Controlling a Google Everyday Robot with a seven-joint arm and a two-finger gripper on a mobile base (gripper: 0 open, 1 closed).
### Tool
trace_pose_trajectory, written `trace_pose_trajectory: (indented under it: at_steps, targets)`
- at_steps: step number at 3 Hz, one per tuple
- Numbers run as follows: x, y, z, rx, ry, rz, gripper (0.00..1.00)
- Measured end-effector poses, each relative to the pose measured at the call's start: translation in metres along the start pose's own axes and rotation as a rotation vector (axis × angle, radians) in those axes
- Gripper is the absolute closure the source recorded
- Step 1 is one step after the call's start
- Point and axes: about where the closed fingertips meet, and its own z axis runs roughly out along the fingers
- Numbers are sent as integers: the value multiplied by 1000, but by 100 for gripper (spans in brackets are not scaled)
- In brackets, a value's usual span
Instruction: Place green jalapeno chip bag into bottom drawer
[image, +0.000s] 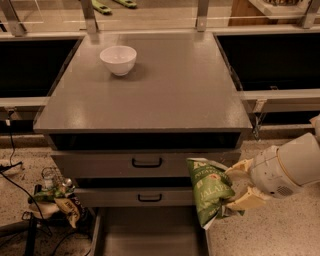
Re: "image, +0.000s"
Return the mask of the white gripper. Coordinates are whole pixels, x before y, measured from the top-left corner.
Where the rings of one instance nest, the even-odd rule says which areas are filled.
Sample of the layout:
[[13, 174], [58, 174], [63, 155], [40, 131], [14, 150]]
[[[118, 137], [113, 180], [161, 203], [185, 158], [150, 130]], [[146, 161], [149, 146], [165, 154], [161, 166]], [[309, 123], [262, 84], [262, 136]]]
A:
[[240, 198], [226, 204], [234, 211], [244, 211], [264, 206], [270, 196], [284, 199], [302, 191], [287, 174], [278, 156], [278, 147], [271, 146], [252, 159], [243, 159], [225, 173], [234, 171], [250, 173], [253, 184], [257, 187], [247, 187], [247, 192]]

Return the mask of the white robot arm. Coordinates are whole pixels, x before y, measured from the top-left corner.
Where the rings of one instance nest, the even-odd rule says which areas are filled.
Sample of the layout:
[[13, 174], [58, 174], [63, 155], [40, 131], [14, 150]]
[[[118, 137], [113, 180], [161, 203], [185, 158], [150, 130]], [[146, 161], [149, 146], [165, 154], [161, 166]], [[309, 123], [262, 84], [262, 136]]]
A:
[[287, 198], [320, 181], [320, 115], [310, 123], [315, 134], [306, 133], [282, 146], [270, 146], [226, 171], [232, 179], [249, 182], [246, 191], [236, 193], [227, 208], [243, 211], [261, 207], [271, 198]]

